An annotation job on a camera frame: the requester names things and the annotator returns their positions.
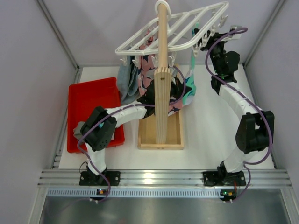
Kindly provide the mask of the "teal patterned sock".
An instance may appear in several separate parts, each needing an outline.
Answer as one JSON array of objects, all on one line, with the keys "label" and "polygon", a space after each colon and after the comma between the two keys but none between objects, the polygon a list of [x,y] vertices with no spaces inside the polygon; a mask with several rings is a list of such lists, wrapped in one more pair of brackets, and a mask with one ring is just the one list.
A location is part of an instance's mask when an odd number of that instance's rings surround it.
[{"label": "teal patterned sock", "polygon": [[189,105],[196,94],[197,87],[194,80],[194,70],[195,70],[197,55],[198,55],[198,50],[192,49],[189,71],[185,77],[186,91],[185,91],[185,95],[183,96],[183,105]]}]

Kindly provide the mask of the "white clip sock hanger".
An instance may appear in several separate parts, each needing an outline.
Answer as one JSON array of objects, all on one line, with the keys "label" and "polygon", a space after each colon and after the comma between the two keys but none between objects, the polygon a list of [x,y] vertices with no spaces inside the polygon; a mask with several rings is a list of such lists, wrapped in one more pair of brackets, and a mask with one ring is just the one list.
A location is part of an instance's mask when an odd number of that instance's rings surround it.
[{"label": "white clip sock hanger", "polygon": [[142,56],[151,56],[155,67],[174,65],[176,53],[188,48],[195,52],[207,45],[218,28],[227,20],[227,1],[197,8],[191,11],[171,12],[167,1],[155,3],[157,17],[116,48],[116,55],[123,63],[133,56],[135,66],[141,65]]}]

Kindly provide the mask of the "grey sock black stripes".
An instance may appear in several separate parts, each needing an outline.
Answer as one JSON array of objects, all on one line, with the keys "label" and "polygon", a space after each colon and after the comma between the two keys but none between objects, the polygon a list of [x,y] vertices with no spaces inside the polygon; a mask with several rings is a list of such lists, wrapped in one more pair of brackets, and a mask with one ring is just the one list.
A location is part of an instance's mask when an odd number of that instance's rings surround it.
[{"label": "grey sock black stripes", "polygon": [[80,140],[82,138],[81,128],[85,124],[85,122],[78,122],[77,126],[73,129],[73,136],[75,139]]}]

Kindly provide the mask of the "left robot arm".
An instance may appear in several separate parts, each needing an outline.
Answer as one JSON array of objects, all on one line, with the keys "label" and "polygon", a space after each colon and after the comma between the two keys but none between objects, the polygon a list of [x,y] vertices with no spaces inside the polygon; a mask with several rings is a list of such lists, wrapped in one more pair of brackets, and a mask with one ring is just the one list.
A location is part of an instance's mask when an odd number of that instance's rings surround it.
[{"label": "left robot arm", "polygon": [[146,92],[132,103],[116,108],[96,107],[88,119],[73,129],[79,144],[87,147],[87,180],[91,184],[104,181],[107,172],[105,149],[119,126],[132,120],[145,119],[155,113],[155,89],[152,80]]}]

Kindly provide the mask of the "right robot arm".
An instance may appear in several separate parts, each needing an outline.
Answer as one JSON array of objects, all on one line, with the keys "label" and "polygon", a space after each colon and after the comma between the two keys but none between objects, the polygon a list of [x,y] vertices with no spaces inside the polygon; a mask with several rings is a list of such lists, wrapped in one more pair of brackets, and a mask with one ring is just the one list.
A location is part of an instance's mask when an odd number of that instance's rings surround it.
[{"label": "right robot arm", "polygon": [[215,33],[201,48],[207,51],[206,59],[210,59],[214,67],[210,71],[212,89],[227,102],[240,121],[235,134],[235,149],[215,173],[204,173],[206,186],[231,186],[234,183],[244,186],[244,165],[258,165],[271,154],[275,116],[271,111],[260,109],[240,90],[234,77],[240,56],[224,50],[227,37],[246,31],[246,28],[237,28],[224,34]]}]

